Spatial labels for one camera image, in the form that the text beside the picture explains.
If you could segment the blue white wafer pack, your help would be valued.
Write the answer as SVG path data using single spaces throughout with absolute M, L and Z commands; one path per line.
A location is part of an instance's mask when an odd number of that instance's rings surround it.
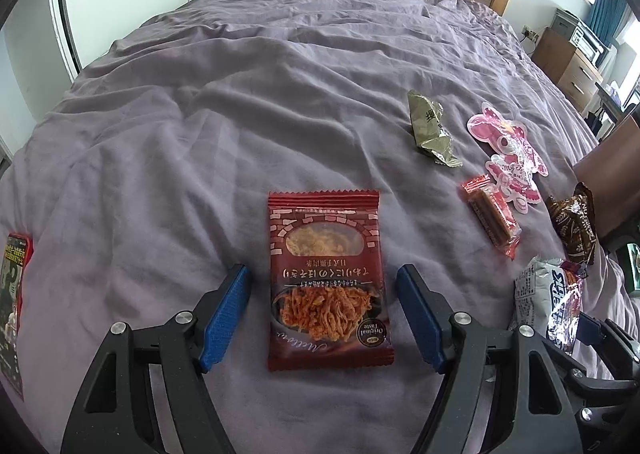
M 514 280 L 511 327 L 528 325 L 562 351 L 572 353 L 586 278 L 582 263 L 534 257 Z

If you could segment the brown chocolate snack bag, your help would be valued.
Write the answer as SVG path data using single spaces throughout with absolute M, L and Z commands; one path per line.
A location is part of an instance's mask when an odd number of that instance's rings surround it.
M 546 206 L 567 259 L 578 265 L 592 265 L 598 243 L 592 192 L 583 182 L 578 182 L 572 196 L 557 200 L 550 195 Z

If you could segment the small red candy bar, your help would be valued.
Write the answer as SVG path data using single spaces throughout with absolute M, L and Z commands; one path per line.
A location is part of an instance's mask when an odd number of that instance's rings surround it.
M 497 185 L 488 175 L 480 175 L 464 181 L 460 189 L 492 245 L 513 260 L 520 244 L 521 227 Z

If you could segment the dark red noodle snack packet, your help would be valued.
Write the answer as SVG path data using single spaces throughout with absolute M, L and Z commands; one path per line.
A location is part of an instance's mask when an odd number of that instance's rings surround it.
M 268 196 L 269 370 L 390 365 L 374 190 Z

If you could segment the pink cartoon character pouch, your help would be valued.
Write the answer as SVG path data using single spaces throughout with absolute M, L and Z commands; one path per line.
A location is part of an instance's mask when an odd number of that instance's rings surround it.
M 547 177 L 548 167 L 530 144 L 524 124 L 504 118 L 490 103 L 483 102 L 480 113 L 466 123 L 477 141 L 487 143 L 494 151 L 485 163 L 498 190 L 520 214 L 530 205 L 542 202 L 535 176 Z

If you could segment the olive green candy wrapper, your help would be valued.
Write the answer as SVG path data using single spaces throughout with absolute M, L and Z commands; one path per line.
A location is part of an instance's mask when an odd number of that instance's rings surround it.
M 408 104 L 416 148 L 430 155 L 436 164 L 449 168 L 461 167 L 463 163 L 454 155 L 451 135 L 442 125 L 442 105 L 416 90 L 408 92 Z

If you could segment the green shallow box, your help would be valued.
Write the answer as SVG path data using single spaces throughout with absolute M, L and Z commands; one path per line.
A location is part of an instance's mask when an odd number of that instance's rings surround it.
M 625 289 L 629 296 L 638 297 L 639 280 L 639 245 L 629 243 L 616 251 L 618 264 L 623 269 Z

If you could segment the black copper electric kettle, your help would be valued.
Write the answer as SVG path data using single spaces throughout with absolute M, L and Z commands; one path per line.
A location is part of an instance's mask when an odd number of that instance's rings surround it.
M 600 241 L 639 214 L 639 124 L 628 116 L 573 166 L 592 193 L 594 226 Z

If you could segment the red black magazine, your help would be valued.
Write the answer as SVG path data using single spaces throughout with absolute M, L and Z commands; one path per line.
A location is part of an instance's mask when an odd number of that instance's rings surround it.
M 10 233 L 1 255 L 1 372 L 23 399 L 23 381 L 17 356 L 17 334 L 23 306 L 22 282 L 32 258 L 32 240 Z

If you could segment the purple bed cover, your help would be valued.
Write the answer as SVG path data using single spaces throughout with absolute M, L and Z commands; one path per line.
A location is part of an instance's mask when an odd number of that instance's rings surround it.
M 459 168 L 416 148 L 408 92 L 444 108 Z M 1 180 L 1 229 L 34 241 L 17 335 L 32 434 L 58 452 L 110 325 L 192 307 L 235 263 L 250 305 L 207 387 L 240 453 L 407 453 L 438 376 L 390 300 L 388 367 L 272 373 L 267 197 L 371 189 L 385 278 L 412 263 L 451 306 L 509 323 L 514 278 L 562 244 L 544 207 L 511 260 L 459 195 L 486 150 L 466 128 L 483 102 L 525 125 L 549 175 L 596 145 L 510 25 L 469 0 L 194 0 L 87 66 Z

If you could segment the wooden drawer cabinet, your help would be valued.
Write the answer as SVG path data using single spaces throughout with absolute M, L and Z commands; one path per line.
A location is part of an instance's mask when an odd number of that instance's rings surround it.
M 582 51 L 554 29 L 544 30 L 533 53 L 533 63 L 582 112 L 597 96 L 602 76 Z

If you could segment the grey printer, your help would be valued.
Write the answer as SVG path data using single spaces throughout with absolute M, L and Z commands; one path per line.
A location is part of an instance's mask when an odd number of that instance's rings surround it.
M 568 10 L 557 9 L 551 27 L 582 51 L 594 66 L 598 66 L 608 52 L 592 29 Z

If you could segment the teal curtain right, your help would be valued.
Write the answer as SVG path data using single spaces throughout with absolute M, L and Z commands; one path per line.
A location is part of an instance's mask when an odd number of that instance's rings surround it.
M 626 0 L 594 0 L 587 25 L 600 42 L 608 47 L 626 26 L 631 14 Z

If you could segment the wall power socket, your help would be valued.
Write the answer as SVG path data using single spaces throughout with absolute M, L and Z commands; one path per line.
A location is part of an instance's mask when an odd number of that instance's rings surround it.
M 527 25 L 522 27 L 522 35 L 526 40 L 530 40 L 533 43 L 537 43 L 539 40 L 539 34 L 529 28 Z

